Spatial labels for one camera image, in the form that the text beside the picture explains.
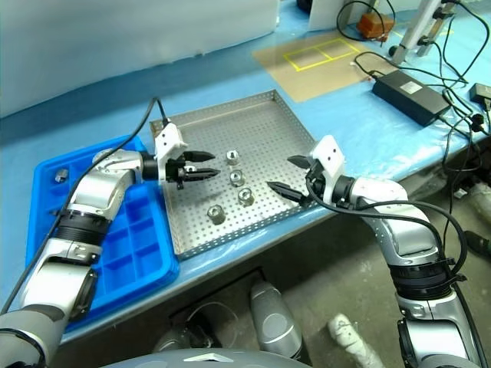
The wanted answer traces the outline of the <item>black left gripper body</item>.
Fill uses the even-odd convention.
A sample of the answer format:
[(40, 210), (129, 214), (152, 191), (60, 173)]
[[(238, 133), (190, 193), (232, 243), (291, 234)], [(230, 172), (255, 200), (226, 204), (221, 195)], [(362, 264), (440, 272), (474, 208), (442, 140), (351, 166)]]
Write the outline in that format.
[(168, 159), (166, 162), (166, 181), (176, 183), (178, 190), (183, 189), (184, 182), (192, 182), (195, 177), (192, 172), (185, 169), (186, 162), (193, 158), (193, 154), (184, 152), (177, 159)]

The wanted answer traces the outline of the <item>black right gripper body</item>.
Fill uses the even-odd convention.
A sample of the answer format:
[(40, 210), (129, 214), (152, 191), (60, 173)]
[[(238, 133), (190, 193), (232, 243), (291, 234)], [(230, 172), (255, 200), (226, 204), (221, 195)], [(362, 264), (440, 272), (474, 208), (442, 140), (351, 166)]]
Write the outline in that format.
[(326, 181), (324, 177), (324, 167), (318, 160), (313, 160), (306, 173), (306, 186), (308, 187), (311, 199), (321, 204), (323, 202)]

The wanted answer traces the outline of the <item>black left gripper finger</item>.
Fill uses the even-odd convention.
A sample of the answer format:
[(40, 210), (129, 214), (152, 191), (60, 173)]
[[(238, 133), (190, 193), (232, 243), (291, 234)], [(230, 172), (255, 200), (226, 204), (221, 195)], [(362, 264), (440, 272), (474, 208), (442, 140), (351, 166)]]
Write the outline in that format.
[(202, 163), (216, 158), (212, 153), (195, 150), (185, 151), (183, 153), (183, 157), (186, 161), (189, 161), (191, 163)]
[(196, 168), (195, 166), (185, 166), (184, 182), (198, 182), (211, 179), (221, 173), (219, 169)]

